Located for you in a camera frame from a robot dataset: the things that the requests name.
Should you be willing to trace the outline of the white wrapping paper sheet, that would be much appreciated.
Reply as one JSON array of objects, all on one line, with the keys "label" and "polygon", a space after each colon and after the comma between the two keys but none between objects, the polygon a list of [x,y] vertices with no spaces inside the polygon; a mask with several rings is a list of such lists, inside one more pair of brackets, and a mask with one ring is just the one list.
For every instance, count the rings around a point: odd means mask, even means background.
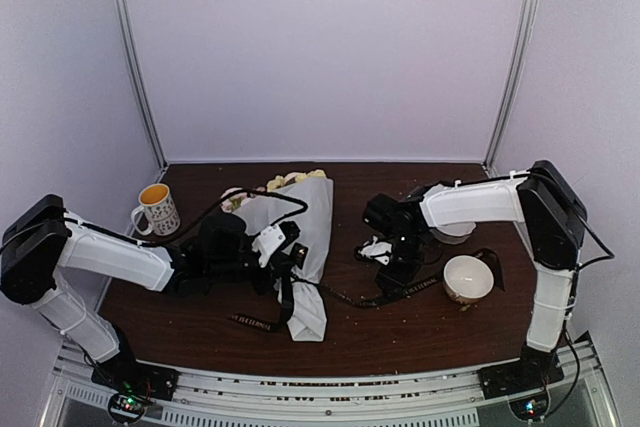
[{"label": "white wrapping paper sheet", "polygon": [[[330,249],[334,197],[333,180],[309,178],[274,192],[302,200],[308,204],[306,212],[284,220],[296,222],[301,230],[299,238],[294,243],[298,242],[309,248],[304,266],[301,269],[294,269],[293,272],[304,280],[315,284],[320,283]],[[256,197],[232,213],[246,222],[248,233],[253,235],[293,208],[292,204],[282,200]],[[284,294],[281,287],[273,292],[277,292],[278,302],[283,306]],[[292,296],[293,313],[285,324],[291,339],[294,342],[322,342],[326,331],[327,316],[317,287],[306,283],[293,283]]]}]

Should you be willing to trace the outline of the pink flower stem two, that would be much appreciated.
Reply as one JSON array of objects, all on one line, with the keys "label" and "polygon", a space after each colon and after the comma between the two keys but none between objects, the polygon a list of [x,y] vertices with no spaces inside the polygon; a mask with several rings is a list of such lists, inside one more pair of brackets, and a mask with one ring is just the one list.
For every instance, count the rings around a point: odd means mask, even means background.
[{"label": "pink flower stem two", "polygon": [[248,203],[253,198],[256,198],[256,194],[240,192],[240,187],[232,187],[227,189],[223,193],[223,197],[227,197],[221,204],[221,210],[226,213],[231,213]]}]

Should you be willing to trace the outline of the large yellow flower bunch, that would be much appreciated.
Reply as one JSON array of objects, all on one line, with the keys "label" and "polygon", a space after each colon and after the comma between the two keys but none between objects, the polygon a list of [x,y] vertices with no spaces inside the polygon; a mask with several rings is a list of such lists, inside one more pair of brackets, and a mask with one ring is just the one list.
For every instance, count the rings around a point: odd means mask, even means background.
[{"label": "large yellow flower bunch", "polygon": [[267,182],[266,191],[274,192],[283,187],[301,183],[309,178],[326,178],[326,172],[323,169],[316,169],[309,172],[289,172],[286,175],[277,175]]}]

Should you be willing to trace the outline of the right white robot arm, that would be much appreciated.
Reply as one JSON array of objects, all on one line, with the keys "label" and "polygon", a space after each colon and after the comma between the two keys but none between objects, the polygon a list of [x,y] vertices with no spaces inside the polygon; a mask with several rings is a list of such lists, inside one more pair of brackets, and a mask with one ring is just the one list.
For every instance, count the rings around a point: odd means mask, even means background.
[{"label": "right white robot arm", "polygon": [[537,284],[525,341],[531,352],[514,364],[512,377],[530,389],[550,373],[547,354],[556,349],[572,308],[585,220],[577,194],[553,163],[541,160],[507,176],[418,186],[400,200],[376,195],[363,221],[378,236],[356,254],[379,264],[377,285],[396,295],[417,274],[423,245],[435,233],[466,240],[479,223],[524,225]]}]

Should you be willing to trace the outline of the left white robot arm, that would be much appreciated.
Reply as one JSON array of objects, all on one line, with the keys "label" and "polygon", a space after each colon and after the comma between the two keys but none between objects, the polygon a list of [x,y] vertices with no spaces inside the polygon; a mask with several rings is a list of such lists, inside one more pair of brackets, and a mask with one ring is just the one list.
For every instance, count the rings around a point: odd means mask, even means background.
[{"label": "left white robot arm", "polygon": [[282,316],[264,322],[243,315],[237,323],[273,332],[293,312],[291,272],[303,266],[308,249],[288,212],[256,234],[237,215],[214,202],[195,221],[164,241],[143,241],[87,222],[48,194],[7,228],[1,245],[1,292],[28,305],[91,360],[105,364],[106,376],[123,391],[144,380],[142,366],[125,335],[89,309],[62,275],[80,269],[124,280],[165,295],[206,294],[220,283],[250,281],[263,291],[283,289]]}]

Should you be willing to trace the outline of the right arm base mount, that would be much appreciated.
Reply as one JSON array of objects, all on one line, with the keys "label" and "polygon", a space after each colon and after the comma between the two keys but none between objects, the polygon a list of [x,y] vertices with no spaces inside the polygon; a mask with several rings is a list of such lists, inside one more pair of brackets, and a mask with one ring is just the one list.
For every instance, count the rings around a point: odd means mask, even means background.
[{"label": "right arm base mount", "polygon": [[550,411],[548,387],[564,379],[557,353],[524,346],[514,361],[478,371],[485,399],[507,397],[511,413],[521,421],[539,422]]}]

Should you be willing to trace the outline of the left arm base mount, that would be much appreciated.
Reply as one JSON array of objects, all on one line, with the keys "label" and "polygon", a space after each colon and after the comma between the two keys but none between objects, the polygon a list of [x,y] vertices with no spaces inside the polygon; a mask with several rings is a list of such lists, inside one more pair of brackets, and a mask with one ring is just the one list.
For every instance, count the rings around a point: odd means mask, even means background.
[{"label": "left arm base mount", "polygon": [[109,360],[98,362],[86,351],[84,361],[93,371],[93,383],[109,387],[114,393],[107,401],[107,414],[121,425],[138,422],[156,400],[171,401],[179,372],[173,368],[139,362],[124,341],[119,352]]}]

